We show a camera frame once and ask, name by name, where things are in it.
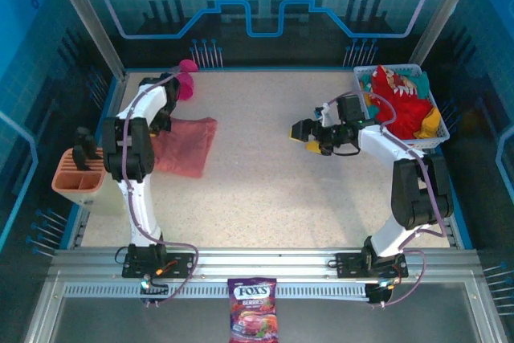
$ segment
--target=white basket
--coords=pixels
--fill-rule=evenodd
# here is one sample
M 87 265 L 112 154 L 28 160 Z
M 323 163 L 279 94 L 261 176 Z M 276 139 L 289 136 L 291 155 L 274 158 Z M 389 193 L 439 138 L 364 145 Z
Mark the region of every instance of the white basket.
M 393 71 L 410 71 L 412 76 L 420 76 L 422 74 L 421 68 L 417 64 L 389 64 L 383 65 Z M 359 66 L 353 68 L 353 73 L 355 74 L 356 83 L 353 85 L 354 89 L 360 90 L 361 85 L 359 80 L 361 80 L 362 76 L 368 75 L 371 76 L 374 71 L 377 70 L 377 66 Z M 437 108 L 437 104 L 435 103 L 434 97 L 432 96 L 432 92 L 429 92 L 427 98 L 433 106 Z M 362 94 L 359 94 L 359 100 L 361 102 L 362 111 L 365 114 L 366 118 L 369 118 L 368 108 L 366 106 L 364 97 Z M 436 138 L 427 138 L 423 140 L 403 140 L 406 144 L 412 146 L 415 149 L 433 149 L 437 146 L 441 145 L 444 141 L 450 139 L 450 133 L 448 132 L 447 126 L 445 125 L 443 119 L 441 119 L 441 123 L 437 129 L 437 137 Z

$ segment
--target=glass panel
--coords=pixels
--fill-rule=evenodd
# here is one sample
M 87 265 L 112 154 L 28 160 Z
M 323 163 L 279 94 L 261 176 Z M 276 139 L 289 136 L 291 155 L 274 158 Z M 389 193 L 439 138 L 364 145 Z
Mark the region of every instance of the glass panel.
M 495 275 L 487 280 L 500 290 L 493 296 L 502 298 L 501 313 L 512 312 L 512 282 L 503 280 L 514 265 L 513 4 L 460 0 L 424 66 L 450 129 L 443 152 L 464 220 Z M 502 320 L 512 333 L 512 316 Z
M 92 0 L 127 67 L 406 63 L 439 2 Z
M 95 132 L 112 74 L 68 0 L 2 0 L 2 11 L 0 340 L 21 341 L 71 209 L 51 190 L 55 168 L 77 126 Z M 64 220 L 37 215 L 49 209 Z

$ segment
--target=speckled tabletop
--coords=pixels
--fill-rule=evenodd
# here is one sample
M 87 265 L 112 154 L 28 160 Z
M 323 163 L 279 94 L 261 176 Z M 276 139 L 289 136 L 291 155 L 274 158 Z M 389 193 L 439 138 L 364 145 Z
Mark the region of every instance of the speckled tabletop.
M 146 76 L 155 74 L 130 75 L 122 108 Z M 390 216 L 391 175 L 377 160 L 365 153 L 322 157 L 288 138 L 291 126 L 311 117 L 314 107 L 351 88 L 352 72 L 193 77 L 194 97 L 179 101 L 173 116 L 210 116 L 218 131 L 202 178 L 152 174 L 154 211 L 165 239 L 199 247 L 360 247 Z M 129 241 L 128 218 L 92 213 L 82 245 Z M 410 245 L 448 242 L 424 235 Z

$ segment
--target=candy bag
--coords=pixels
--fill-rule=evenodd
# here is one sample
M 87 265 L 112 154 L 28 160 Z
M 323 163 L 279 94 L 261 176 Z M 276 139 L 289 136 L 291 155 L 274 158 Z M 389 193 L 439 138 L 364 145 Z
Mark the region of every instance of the candy bag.
M 229 279 L 230 342 L 279 343 L 276 279 Z

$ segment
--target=green cloth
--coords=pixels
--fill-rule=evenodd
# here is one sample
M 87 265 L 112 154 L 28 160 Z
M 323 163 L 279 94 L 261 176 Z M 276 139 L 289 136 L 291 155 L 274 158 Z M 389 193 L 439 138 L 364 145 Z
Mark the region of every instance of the green cloth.
M 408 80 L 413 82 L 418 89 L 418 98 L 425 100 L 428 98 L 430 92 L 430 83 L 428 81 L 428 75 L 424 71 L 420 76 L 406 76 Z
M 368 84 L 370 84 L 370 83 L 371 83 L 371 76 L 368 76 L 367 74 L 364 74 L 364 75 L 362 76 L 362 78 L 361 78 L 361 81 L 362 81 L 362 83 L 364 84 L 364 89 L 365 89 L 365 88 L 366 88 L 366 86 L 367 86 Z
M 368 106 L 369 118 L 373 119 L 378 114 L 379 111 L 380 110 L 378 109 L 378 107 L 375 106 L 374 104 L 372 104 L 371 106 Z

